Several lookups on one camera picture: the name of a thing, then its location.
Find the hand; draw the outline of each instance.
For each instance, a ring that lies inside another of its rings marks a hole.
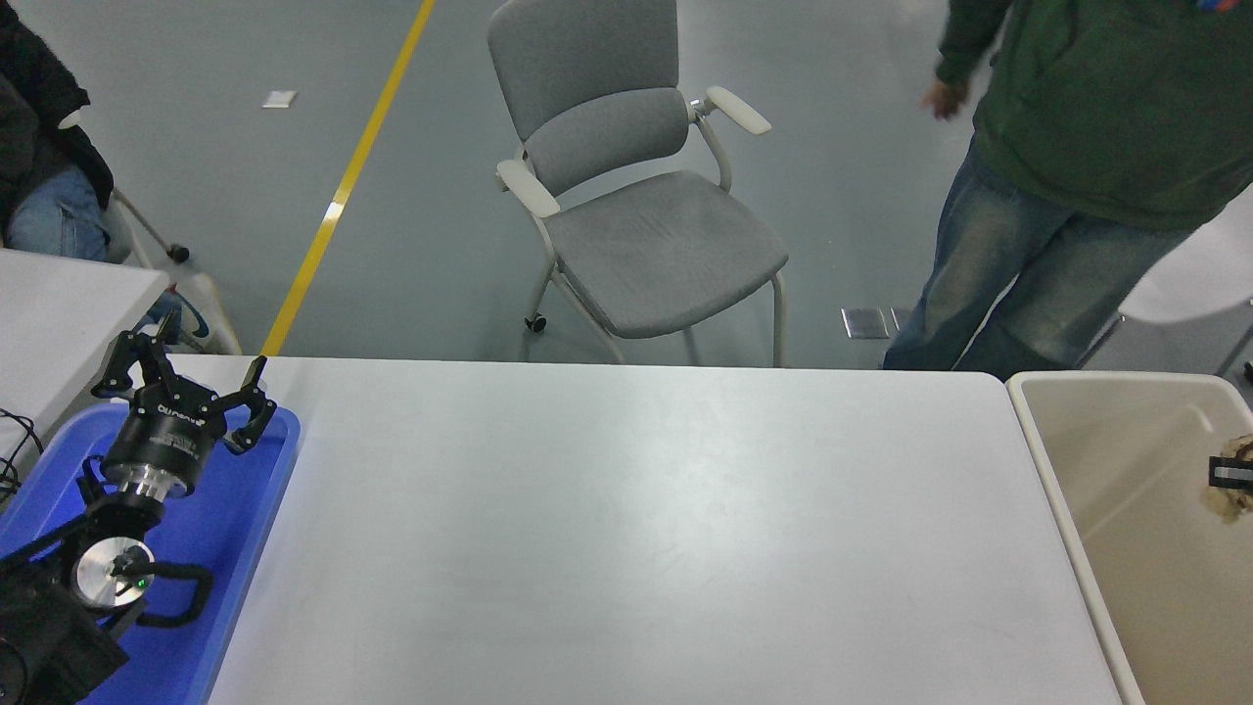
[[[969,96],[969,81],[950,85],[942,80],[936,80],[931,84],[931,89],[927,90],[927,94],[922,96],[918,106],[930,108],[931,114],[935,115],[937,120],[951,120],[954,115],[961,111],[961,106],[966,103],[966,98]]]

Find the metal disc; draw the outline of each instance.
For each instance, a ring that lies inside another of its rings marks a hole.
[[[89,607],[113,609],[139,600],[152,579],[113,575],[113,562],[128,550],[138,547],[153,560],[153,552],[143,542],[125,536],[105,538],[86,550],[74,566],[74,592]]]

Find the jeans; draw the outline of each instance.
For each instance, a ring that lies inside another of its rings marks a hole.
[[[9,218],[5,239],[13,249],[103,262],[108,234],[86,175],[71,165],[36,187]],[[182,301],[163,291],[135,327],[159,322],[169,311],[174,312],[172,323],[178,329]]]
[[[883,369],[1001,381],[1073,369],[1140,277],[1189,234],[1032,195],[992,173],[971,144],[940,215],[931,278]]]

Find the small object in bin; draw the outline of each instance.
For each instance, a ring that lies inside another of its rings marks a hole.
[[[1209,460],[1209,487],[1202,492],[1205,507],[1223,523],[1253,512],[1253,435],[1229,441],[1220,457]]]

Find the plastic container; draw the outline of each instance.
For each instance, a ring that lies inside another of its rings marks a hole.
[[[1227,382],[1025,373],[1014,402],[1128,704],[1253,704],[1253,517],[1202,502],[1208,460],[1253,433]]]
[[[99,404],[61,428],[0,516],[0,556],[83,512],[74,480],[86,457],[108,451],[127,413],[124,404]],[[231,428],[246,419],[244,409],[227,414]],[[84,702],[190,705],[208,700],[296,463],[298,438],[299,422],[278,409],[256,448],[232,456],[219,443],[195,492],[165,503],[165,518],[148,532],[145,543],[160,561],[208,567],[214,580],[212,596],[189,625],[127,631],[119,645],[130,661]],[[158,579],[147,594],[149,610],[182,612],[190,592],[188,585]]]

